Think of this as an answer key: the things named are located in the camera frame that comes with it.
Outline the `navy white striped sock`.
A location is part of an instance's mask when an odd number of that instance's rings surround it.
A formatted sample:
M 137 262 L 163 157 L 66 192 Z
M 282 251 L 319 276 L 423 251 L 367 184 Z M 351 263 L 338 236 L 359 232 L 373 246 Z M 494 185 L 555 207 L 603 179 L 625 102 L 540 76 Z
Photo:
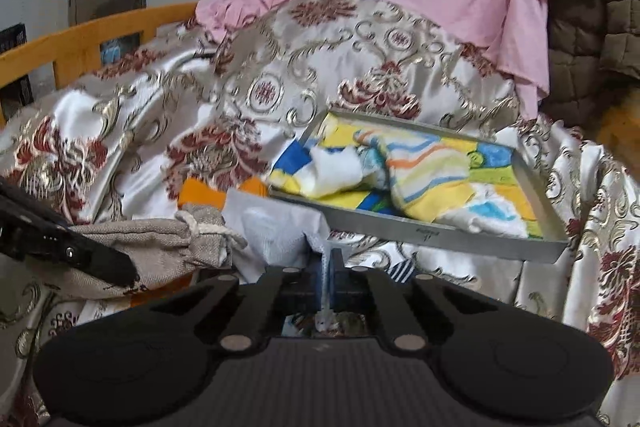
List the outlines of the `navy white striped sock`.
M 405 284 L 416 273 L 416 265 L 411 259 L 396 263 L 386 270 L 387 275 L 397 284 Z

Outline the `grey cloth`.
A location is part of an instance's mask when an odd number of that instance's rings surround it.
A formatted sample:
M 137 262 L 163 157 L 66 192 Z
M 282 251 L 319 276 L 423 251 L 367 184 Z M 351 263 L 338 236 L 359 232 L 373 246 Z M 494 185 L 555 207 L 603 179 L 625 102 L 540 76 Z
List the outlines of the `grey cloth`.
M 326 218 L 307 206 L 230 190 L 222 217 L 246 240 L 232 257 L 245 283 L 256 283 L 268 267 L 305 268 L 310 253 L 331 250 Z

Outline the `orange cloth strip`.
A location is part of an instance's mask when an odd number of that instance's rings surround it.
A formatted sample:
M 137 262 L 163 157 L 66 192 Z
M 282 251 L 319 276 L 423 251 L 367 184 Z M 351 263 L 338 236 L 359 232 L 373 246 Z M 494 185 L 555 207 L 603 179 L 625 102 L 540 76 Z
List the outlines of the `orange cloth strip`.
M 261 179 L 252 176 L 250 179 L 242 182 L 238 187 L 238 191 L 253 194 L 260 197 L 268 195 L 268 187 Z M 228 190 L 220 191 L 211 188 L 208 184 L 197 180 L 187 179 L 184 181 L 182 189 L 178 196 L 178 208 L 184 205 L 204 205 L 212 206 L 218 210 L 224 208 Z

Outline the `silver tray with painted bottom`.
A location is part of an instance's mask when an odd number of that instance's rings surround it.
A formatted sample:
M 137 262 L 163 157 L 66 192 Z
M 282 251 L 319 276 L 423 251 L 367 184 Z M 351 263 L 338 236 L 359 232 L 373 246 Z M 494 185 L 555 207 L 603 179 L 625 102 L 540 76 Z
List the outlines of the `silver tray with painted bottom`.
M 414 131 L 431 133 L 445 139 L 460 139 L 489 146 L 486 140 L 474 138 L 471 135 L 457 133 L 444 128 L 420 124 L 397 118 L 350 113 L 346 109 L 329 109 L 314 117 L 309 127 L 304 131 L 299 145 L 310 144 L 315 139 L 328 135 L 333 121 L 340 124 L 353 124 L 357 128 L 372 128 L 384 131 Z M 530 210 L 537 223 L 537 234 L 526 239 L 500 236 L 486 232 L 473 233 L 463 231 L 449 225 L 426 223 L 395 213 L 377 212 L 373 209 L 373 199 L 367 195 L 358 202 L 356 207 L 338 205 L 334 197 L 312 200 L 300 195 L 284 191 L 276 184 L 269 187 L 269 195 L 277 199 L 306 205 L 317 209 L 326 217 L 329 226 L 337 231 L 349 231 L 363 235 L 373 235 L 386 241 L 410 243 L 434 248 L 461 251 L 462 253 L 496 257 L 509 260 L 533 261 L 540 263 L 554 263 L 559 259 L 568 245 L 568 236 L 560 217 L 552 208 L 551 202 L 544 195 L 544 187 L 538 180 L 536 173 L 526 164 L 523 156 L 515 148 L 509 150 L 511 166 L 516 186 L 528 202 Z

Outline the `yellow striped towel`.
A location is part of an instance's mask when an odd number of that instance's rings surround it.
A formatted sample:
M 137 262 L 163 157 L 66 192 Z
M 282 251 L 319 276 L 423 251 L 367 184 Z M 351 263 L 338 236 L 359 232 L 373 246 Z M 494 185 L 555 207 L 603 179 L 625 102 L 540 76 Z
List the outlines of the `yellow striped towel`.
M 440 136 L 404 129 L 362 129 L 354 140 L 376 150 L 388 173 L 390 199 L 414 220 L 434 222 L 475 196 L 470 162 Z

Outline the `white blue fluffy cloth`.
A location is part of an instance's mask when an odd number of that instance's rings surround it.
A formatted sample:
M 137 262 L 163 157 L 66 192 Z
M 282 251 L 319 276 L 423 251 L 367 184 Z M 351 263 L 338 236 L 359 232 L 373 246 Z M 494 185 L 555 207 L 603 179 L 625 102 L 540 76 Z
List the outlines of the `white blue fluffy cloth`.
M 318 199 L 356 188 L 386 191 L 390 175 L 375 148 L 306 147 L 294 141 L 274 164 L 268 182 L 288 194 Z

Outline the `floral satin sofa cover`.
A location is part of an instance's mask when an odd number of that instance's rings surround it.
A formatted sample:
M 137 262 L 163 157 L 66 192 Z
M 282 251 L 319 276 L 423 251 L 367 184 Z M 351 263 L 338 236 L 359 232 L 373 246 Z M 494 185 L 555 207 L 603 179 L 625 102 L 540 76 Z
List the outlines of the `floral satin sofa cover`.
M 341 229 L 351 265 L 407 265 L 593 335 L 614 381 L 608 426 L 639 421 L 639 187 L 579 130 L 525 120 L 513 84 L 427 18 L 381 0 L 297 0 L 215 42 L 185 22 L 21 109 L 1 174 L 72 225 L 172 218 L 190 179 L 267 176 L 325 108 L 434 124 L 516 148 L 564 225 L 554 265 Z

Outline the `brown quilted jacket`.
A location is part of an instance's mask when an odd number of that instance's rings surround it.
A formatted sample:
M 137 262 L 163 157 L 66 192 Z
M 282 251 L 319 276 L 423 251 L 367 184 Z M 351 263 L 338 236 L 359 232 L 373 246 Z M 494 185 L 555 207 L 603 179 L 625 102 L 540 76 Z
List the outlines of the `brown quilted jacket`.
M 548 40 L 544 115 L 590 127 L 639 90 L 639 0 L 549 0 Z

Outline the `beige drawstring pouch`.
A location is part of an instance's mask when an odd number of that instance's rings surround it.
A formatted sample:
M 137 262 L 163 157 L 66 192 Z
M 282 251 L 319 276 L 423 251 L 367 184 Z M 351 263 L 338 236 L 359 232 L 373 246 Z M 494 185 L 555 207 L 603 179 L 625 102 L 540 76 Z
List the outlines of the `beige drawstring pouch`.
M 224 223 L 221 211 L 186 204 L 172 219 L 153 218 L 78 225 L 72 230 L 130 257 L 139 278 L 133 288 L 103 282 L 74 268 L 32 260 L 28 269 L 58 295 L 112 299 L 154 291 L 198 269 L 228 269 L 247 241 Z

